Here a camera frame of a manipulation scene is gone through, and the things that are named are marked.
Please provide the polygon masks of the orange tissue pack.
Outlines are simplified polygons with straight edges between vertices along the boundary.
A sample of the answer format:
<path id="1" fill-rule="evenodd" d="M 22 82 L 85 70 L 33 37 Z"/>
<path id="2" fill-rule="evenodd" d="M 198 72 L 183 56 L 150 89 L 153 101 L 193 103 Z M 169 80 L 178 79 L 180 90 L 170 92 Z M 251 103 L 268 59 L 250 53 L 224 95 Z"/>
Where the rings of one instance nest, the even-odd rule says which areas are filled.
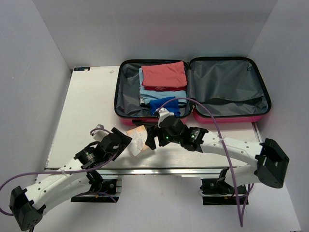
<path id="1" fill-rule="evenodd" d="M 128 130 L 126 135 L 132 138 L 127 148 L 134 157 L 140 157 L 152 152 L 150 147 L 146 145 L 148 133 L 144 125 Z"/>

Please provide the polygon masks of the royal blue towel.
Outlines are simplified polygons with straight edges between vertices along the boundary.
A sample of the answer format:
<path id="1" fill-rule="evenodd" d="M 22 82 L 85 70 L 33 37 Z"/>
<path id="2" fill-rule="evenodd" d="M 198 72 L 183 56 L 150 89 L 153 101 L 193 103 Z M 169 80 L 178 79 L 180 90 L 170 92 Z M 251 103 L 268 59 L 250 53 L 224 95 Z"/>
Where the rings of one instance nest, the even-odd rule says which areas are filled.
<path id="1" fill-rule="evenodd" d="M 171 99 L 175 98 L 176 97 L 166 97 L 150 101 L 149 106 L 151 116 L 155 116 L 156 110 L 159 109 L 162 105 L 164 105 L 163 107 L 167 109 L 169 112 L 173 113 L 175 116 L 180 116 L 181 112 L 179 110 L 179 101 L 178 100 L 170 101 Z"/>

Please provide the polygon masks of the newspaper print garment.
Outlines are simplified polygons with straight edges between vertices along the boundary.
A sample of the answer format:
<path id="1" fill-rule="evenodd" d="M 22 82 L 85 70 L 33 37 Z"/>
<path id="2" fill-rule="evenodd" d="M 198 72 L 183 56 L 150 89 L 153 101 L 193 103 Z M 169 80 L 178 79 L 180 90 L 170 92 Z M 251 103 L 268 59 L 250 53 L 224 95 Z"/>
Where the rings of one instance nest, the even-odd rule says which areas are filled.
<path id="1" fill-rule="evenodd" d="M 140 98 L 140 106 L 145 107 L 147 104 L 145 103 L 143 98 Z"/>

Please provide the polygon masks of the light blue garment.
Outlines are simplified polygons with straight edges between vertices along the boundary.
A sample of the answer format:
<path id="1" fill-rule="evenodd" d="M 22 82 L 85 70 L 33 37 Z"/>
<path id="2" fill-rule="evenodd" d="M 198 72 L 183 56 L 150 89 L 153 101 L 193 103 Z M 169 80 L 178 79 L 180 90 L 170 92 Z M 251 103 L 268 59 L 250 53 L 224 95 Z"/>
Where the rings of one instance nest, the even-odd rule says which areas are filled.
<path id="1" fill-rule="evenodd" d="M 149 105 L 152 100 L 157 100 L 166 97 L 176 97 L 176 98 L 186 98 L 186 91 L 155 91 L 155 90 L 145 90 L 141 85 L 143 81 L 142 68 L 139 68 L 139 81 L 140 81 L 140 98 L 143 98 L 145 103 Z"/>

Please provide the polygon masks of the bright red garment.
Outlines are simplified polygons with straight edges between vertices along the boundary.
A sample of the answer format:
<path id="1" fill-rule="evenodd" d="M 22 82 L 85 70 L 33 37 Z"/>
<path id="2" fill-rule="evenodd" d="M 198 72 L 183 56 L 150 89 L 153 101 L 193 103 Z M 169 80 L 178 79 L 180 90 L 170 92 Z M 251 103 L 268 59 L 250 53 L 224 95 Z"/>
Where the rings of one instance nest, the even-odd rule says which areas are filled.
<path id="1" fill-rule="evenodd" d="M 155 91 L 182 91 L 186 90 L 186 86 L 184 87 L 150 87 L 150 86 L 144 86 L 144 82 L 142 81 L 142 86 L 145 90 L 155 90 Z"/>

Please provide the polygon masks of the salmon pink garment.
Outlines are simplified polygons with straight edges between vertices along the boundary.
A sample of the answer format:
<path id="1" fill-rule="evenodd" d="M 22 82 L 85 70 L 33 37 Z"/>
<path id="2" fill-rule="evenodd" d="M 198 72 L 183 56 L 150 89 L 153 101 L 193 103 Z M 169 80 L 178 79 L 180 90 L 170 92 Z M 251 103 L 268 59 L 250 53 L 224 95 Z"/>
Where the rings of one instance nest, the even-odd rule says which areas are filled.
<path id="1" fill-rule="evenodd" d="M 184 87 L 187 86 L 184 62 L 141 66 L 144 86 Z"/>

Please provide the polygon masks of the pink hard-shell suitcase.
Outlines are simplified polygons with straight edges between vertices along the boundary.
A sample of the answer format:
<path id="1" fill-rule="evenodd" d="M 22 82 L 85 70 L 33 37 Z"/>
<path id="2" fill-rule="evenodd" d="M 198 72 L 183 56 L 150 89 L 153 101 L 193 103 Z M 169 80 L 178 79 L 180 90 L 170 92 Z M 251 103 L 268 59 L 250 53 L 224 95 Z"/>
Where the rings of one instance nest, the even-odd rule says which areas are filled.
<path id="1" fill-rule="evenodd" d="M 140 106 L 139 68 L 176 62 L 172 59 L 131 59 L 119 68 L 114 111 L 122 123 L 156 122 L 150 106 Z M 271 99 L 257 65 L 245 57 L 199 57 L 184 63 L 187 77 L 186 97 L 179 101 L 180 118 L 190 114 L 197 122 L 256 122 L 271 109 Z"/>

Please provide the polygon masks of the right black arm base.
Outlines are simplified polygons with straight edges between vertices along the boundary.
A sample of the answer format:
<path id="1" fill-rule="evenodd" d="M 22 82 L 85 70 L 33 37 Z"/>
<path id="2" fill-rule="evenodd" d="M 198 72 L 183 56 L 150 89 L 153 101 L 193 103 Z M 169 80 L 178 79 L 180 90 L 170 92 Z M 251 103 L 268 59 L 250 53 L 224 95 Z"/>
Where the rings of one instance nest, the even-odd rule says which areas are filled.
<path id="1" fill-rule="evenodd" d="M 200 190 L 204 206 L 237 205 L 234 187 L 225 182 L 228 170 L 228 167 L 222 169 L 218 178 L 201 179 Z"/>

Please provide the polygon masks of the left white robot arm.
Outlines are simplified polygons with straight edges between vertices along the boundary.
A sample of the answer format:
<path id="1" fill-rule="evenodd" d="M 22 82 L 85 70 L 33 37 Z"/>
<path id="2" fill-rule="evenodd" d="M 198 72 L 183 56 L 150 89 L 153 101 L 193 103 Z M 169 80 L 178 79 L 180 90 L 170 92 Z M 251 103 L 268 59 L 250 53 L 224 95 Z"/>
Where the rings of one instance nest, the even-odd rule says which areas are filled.
<path id="1" fill-rule="evenodd" d="M 114 161 L 131 140 L 131 137 L 112 128 L 100 141 L 87 145 L 67 164 L 40 182 L 26 188 L 14 188 L 9 208 L 20 230 L 31 230 L 49 210 L 72 197 L 100 192 L 103 178 L 97 169 Z"/>

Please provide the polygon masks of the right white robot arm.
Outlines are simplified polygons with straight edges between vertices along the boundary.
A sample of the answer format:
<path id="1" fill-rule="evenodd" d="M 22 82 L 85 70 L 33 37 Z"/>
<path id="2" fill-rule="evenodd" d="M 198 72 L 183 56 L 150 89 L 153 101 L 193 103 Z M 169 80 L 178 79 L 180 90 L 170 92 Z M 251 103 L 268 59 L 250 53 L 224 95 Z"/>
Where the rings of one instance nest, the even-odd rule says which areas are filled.
<path id="1" fill-rule="evenodd" d="M 155 139 L 161 147 L 175 143 L 188 151 L 212 153 L 244 162 L 244 166 L 221 171 L 218 188 L 225 193 L 234 189 L 236 184 L 262 183 L 280 189 L 290 161 L 275 140 L 267 138 L 259 143 L 220 138 L 204 128 L 189 128 L 174 116 L 168 116 L 147 129 L 146 145 L 152 150 L 156 149 Z"/>

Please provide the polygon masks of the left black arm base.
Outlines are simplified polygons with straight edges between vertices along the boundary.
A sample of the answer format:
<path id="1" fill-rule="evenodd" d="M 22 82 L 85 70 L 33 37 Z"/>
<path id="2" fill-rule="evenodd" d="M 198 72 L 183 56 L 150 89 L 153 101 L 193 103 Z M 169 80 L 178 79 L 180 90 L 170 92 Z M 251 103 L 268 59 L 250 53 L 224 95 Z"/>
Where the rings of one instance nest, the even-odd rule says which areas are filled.
<path id="1" fill-rule="evenodd" d="M 71 198 L 73 203 L 117 203 L 122 191 L 122 176 L 103 176 L 100 190 L 79 194 Z"/>

